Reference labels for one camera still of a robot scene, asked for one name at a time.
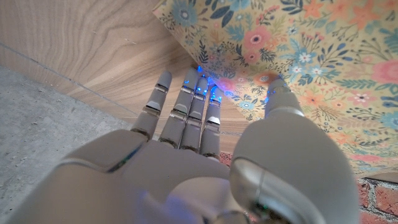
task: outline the pink flower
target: pink flower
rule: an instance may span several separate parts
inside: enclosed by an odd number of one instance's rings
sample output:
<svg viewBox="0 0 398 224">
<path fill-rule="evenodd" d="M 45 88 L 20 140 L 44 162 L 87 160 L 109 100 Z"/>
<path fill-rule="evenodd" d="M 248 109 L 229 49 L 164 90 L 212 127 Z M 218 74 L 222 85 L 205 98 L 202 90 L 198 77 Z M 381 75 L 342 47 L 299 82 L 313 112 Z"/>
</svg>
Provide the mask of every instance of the pink flower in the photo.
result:
<svg viewBox="0 0 398 224">
<path fill-rule="evenodd" d="M 377 97 L 370 96 L 370 91 L 364 93 L 358 93 L 357 91 L 352 92 L 355 96 L 350 96 L 347 100 L 353 102 L 354 105 L 362 104 L 364 107 L 368 107 L 369 102 L 375 101 Z"/>
<path fill-rule="evenodd" d="M 258 51 L 250 51 L 243 55 L 244 59 L 249 64 L 255 64 L 260 59 L 260 53 Z"/>
<path fill-rule="evenodd" d="M 238 81 L 238 82 L 246 82 L 246 79 L 243 78 L 243 77 L 239 77 L 239 78 L 237 79 L 237 81 Z"/>
<path fill-rule="evenodd" d="M 220 78 L 216 81 L 216 84 L 223 91 L 231 91 L 235 89 L 234 81 L 229 78 Z"/>
<path fill-rule="evenodd" d="M 366 63 L 370 63 L 370 62 L 372 62 L 372 60 L 373 60 L 373 57 L 372 57 L 372 56 L 366 56 L 366 57 L 364 57 L 364 58 L 362 59 L 362 61 L 363 61 L 363 62 L 366 62 Z"/>
<path fill-rule="evenodd" d="M 279 6 L 274 5 L 274 6 L 269 7 L 268 11 L 277 10 L 278 8 L 279 8 Z"/>
<path fill-rule="evenodd" d="M 374 155 L 351 155 L 350 158 L 365 162 L 376 162 L 382 159 L 381 157 Z"/>
<path fill-rule="evenodd" d="M 246 49 L 260 49 L 271 39 L 271 33 L 264 27 L 259 26 L 254 31 L 247 31 L 243 39 Z"/>
<path fill-rule="evenodd" d="M 373 65 L 372 79 L 380 83 L 398 84 L 398 59 Z"/>
</svg>

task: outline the wood grain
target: wood grain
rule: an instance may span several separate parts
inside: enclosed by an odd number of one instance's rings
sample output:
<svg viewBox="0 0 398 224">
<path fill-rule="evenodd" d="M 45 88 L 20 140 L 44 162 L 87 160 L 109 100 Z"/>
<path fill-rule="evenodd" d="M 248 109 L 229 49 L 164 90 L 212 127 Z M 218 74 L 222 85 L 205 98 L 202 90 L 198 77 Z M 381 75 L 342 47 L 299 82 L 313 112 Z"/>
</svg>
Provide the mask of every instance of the wood grain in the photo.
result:
<svg viewBox="0 0 398 224">
<path fill-rule="evenodd" d="M 169 70 L 173 80 L 160 133 L 196 63 L 152 14 L 157 2 L 4 0 L 0 64 L 132 123 Z M 247 125 L 224 100 L 221 131 L 241 133 Z M 237 139 L 222 134 L 222 150 L 232 151 Z"/>
</svg>

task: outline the robot finger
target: robot finger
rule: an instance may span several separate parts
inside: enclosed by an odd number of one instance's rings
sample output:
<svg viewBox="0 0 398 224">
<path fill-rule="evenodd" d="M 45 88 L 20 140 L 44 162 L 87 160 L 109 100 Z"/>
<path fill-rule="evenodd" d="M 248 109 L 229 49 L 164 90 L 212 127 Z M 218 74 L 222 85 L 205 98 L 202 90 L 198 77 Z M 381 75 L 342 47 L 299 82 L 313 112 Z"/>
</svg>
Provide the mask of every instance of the robot finger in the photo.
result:
<svg viewBox="0 0 398 224">
<path fill-rule="evenodd" d="M 142 109 L 131 131 L 143 134 L 147 140 L 152 139 L 171 81 L 172 74 L 170 72 L 164 71 L 160 75 L 147 104 Z"/>
<path fill-rule="evenodd" d="M 192 104 L 198 83 L 198 71 L 191 68 L 185 76 L 180 93 L 170 112 L 166 125 L 160 134 L 159 141 L 178 149 L 182 133 L 187 122 L 188 112 Z"/>
<path fill-rule="evenodd" d="M 207 78 L 198 81 L 179 149 L 189 149 L 199 153 L 201 121 L 208 89 Z"/>
<path fill-rule="evenodd" d="M 214 86 L 211 89 L 206 111 L 205 126 L 201 135 L 200 154 L 210 159 L 220 159 L 220 109 L 223 92 Z"/>
</svg>

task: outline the red brick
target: red brick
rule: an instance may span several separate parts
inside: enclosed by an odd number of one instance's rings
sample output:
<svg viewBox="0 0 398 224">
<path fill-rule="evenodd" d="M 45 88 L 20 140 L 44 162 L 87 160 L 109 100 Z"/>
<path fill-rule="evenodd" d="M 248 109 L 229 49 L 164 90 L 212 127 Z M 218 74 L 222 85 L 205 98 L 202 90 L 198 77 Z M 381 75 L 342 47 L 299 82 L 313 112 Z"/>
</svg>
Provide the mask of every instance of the red brick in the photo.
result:
<svg viewBox="0 0 398 224">
<path fill-rule="evenodd" d="M 232 153 L 230 152 L 221 152 L 220 153 L 220 162 L 222 164 L 227 165 L 228 167 L 231 165 Z"/>
<path fill-rule="evenodd" d="M 377 186 L 376 189 L 376 208 L 398 216 L 398 190 L 392 190 Z"/>
<path fill-rule="evenodd" d="M 361 212 L 359 219 L 360 224 L 398 224 L 398 222 L 389 222 L 383 217 L 367 212 Z"/>
<path fill-rule="evenodd" d="M 364 206 L 367 208 L 369 206 L 368 202 L 368 194 L 370 190 L 370 186 L 368 183 L 357 183 L 358 191 L 359 191 L 359 205 Z"/>
</svg>

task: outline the fabric cloth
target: fabric cloth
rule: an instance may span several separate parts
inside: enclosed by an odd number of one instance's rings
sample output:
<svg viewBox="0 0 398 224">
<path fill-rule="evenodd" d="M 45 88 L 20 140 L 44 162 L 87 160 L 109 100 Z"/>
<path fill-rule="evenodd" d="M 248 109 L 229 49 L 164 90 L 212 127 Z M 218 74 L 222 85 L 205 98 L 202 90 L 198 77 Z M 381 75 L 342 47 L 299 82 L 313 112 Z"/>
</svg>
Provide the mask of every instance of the fabric cloth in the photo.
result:
<svg viewBox="0 0 398 224">
<path fill-rule="evenodd" d="M 398 171 L 398 1 L 168 0 L 153 13 L 248 121 L 280 75 L 355 174 Z"/>
</svg>

